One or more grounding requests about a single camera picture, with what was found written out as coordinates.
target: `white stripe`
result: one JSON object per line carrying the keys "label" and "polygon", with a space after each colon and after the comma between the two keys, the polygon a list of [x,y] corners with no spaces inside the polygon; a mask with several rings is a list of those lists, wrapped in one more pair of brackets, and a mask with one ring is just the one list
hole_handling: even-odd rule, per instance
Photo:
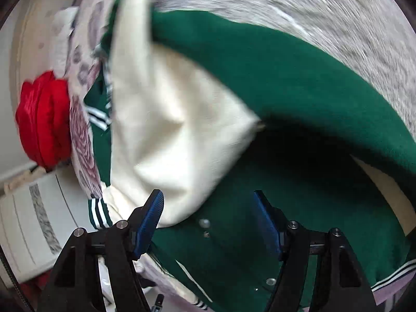
{"label": "white stripe", "polygon": [[101,122],[94,116],[89,116],[89,121],[99,127],[101,130],[105,131],[108,128],[108,125],[104,122]]}
{"label": "white stripe", "polygon": [[90,114],[98,117],[99,119],[102,119],[102,120],[108,119],[107,114],[101,110],[98,110],[97,108],[93,108],[90,106],[85,106],[85,108]]}
{"label": "white stripe", "polygon": [[412,270],[416,269],[416,265],[410,266],[409,268],[405,269],[403,272],[398,273],[396,276],[394,276],[393,278],[391,278],[389,281],[385,282],[384,284],[371,289],[371,291],[377,291],[381,288],[383,288],[384,286],[387,286],[388,284],[391,284],[392,282],[394,282],[396,279],[400,278],[401,276],[405,275],[406,273],[411,272]]}
{"label": "white stripe", "polygon": [[95,201],[97,199],[93,198],[91,200],[91,212],[92,212],[92,218],[94,219],[95,226],[97,226],[97,229],[101,228],[100,222],[98,221],[97,213],[95,212]]}
{"label": "white stripe", "polygon": [[107,224],[107,219],[105,218],[105,214],[104,214],[104,210],[103,210],[103,203],[101,202],[101,200],[97,199],[98,201],[98,210],[100,211],[100,216],[101,216],[101,220],[103,221],[103,225],[104,227],[109,227],[109,225]]}
{"label": "white stripe", "polygon": [[410,260],[407,263],[403,264],[396,271],[394,271],[390,276],[388,276],[387,278],[384,278],[383,280],[380,280],[379,282],[375,283],[372,286],[372,288],[375,288],[378,284],[381,284],[381,283],[385,282],[386,280],[389,280],[390,278],[395,276],[397,273],[401,272],[404,268],[406,268],[407,266],[412,265],[412,264],[416,264],[416,259]]}
{"label": "white stripe", "polygon": [[208,297],[208,295],[206,294],[206,292],[204,291],[204,289],[199,286],[199,284],[195,281],[195,279],[192,278],[191,274],[188,272],[188,270],[180,263],[176,260],[176,262],[178,263],[178,265],[180,266],[180,268],[184,271],[184,273],[186,274],[186,276],[192,280],[195,285],[199,288],[199,290],[204,294],[205,297],[207,297],[207,299],[212,302],[212,299]]}

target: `red cloth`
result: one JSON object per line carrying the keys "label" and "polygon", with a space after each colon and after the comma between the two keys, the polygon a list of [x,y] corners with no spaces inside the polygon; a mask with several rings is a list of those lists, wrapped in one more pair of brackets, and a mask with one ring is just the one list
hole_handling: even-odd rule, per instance
{"label": "red cloth", "polygon": [[25,81],[16,110],[20,141],[31,160],[52,169],[71,156],[69,133],[69,97],[65,80],[52,71],[33,83]]}

